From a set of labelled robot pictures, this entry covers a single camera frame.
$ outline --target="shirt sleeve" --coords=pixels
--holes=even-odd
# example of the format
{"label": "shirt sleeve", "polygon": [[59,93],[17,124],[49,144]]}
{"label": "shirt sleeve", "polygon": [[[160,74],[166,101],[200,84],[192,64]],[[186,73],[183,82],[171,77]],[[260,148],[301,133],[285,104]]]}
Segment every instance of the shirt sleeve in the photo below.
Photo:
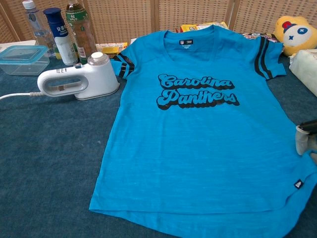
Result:
{"label": "shirt sleeve", "polygon": [[129,75],[135,70],[135,65],[137,63],[137,44],[138,39],[111,59],[111,64],[115,75],[124,79],[128,79]]}
{"label": "shirt sleeve", "polygon": [[266,80],[278,75],[286,75],[283,64],[278,63],[282,53],[282,43],[274,43],[264,37],[255,40],[243,39],[246,60],[251,68]]}

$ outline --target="container lid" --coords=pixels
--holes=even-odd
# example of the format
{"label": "container lid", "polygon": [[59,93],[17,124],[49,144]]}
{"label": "container lid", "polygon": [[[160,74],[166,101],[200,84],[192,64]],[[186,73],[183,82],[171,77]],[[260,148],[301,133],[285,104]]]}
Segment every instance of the container lid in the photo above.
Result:
{"label": "container lid", "polygon": [[97,66],[97,65],[103,65],[105,63],[108,63],[109,57],[102,52],[94,52],[91,54],[90,57],[88,57],[88,64]]}
{"label": "container lid", "polygon": [[26,0],[22,2],[25,9],[34,9],[35,3],[32,0]]}
{"label": "container lid", "polygon": [[47,51],[46,46],[10,46],[0,53],[0,64],[33,64]]}
{"label": "container lid", "polygon": [[58,7],[47,8],[43,11],[43,13],[46,15],[49,23],[64,22],[61,17],[60,8]]}

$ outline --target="bottle label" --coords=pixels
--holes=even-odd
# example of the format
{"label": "bottle label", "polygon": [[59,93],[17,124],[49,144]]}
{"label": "bottle label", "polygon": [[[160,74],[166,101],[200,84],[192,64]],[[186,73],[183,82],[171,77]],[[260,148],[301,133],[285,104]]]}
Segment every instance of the bottle label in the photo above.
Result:
{"label": "bottle label", "polygon": [[85,50],[83,47],[77,47],[78,49],[78,54],[80,58],[86,58]]}
{"label": "bottle label", "polygon": [[55,37],[58,52],[66,65],[73,65],[77,62],[76,52],[69,36]]}
{"label": "bottle label", "polygon": [[78,11],[66,11],[66,20],[70,26],[72,23],[80,22],[88,19],[88,13],[85,9]]}
{"label": "bottle label", "polygon": [[64,23],[49,23],[54,37],[65,37],[68,35],[67,28]]}

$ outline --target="blue carpet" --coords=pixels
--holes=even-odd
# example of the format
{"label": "blue carpet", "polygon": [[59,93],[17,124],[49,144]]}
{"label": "blue carpet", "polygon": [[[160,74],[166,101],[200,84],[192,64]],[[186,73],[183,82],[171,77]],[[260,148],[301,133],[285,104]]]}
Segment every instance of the blue carpet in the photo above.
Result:
{"label": "blue carpet", "polygon": [[[286,77],[268,85],[296,124],[317,119],[315,97],[281,61]],[[64,67],[51,59],[47,69]],[[38,91],[35,76],[0,72],[0,95]],[[88,211],[125,86],[111,96],[15,97],[0,101],[0,237],[171,238]],[[287,238],[316,238],[317,187]]]}

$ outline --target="bottle cap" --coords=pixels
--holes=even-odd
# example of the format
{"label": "bottle cap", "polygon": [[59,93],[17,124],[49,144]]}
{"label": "bottle cap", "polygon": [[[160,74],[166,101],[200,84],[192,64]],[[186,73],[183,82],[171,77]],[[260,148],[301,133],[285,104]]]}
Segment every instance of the bottle cap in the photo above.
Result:
{"label": "bottle cap", "polygon": [[22,2],[25,9],[34,9],[35,3],[32,0],[26,0]]}
{"label": "bottle cap", "polygon": [[64,22],[63,18],[61,17],[60,8],[51,7],[47,8],[43,11],[48,19],[48,23],[59,23]]}

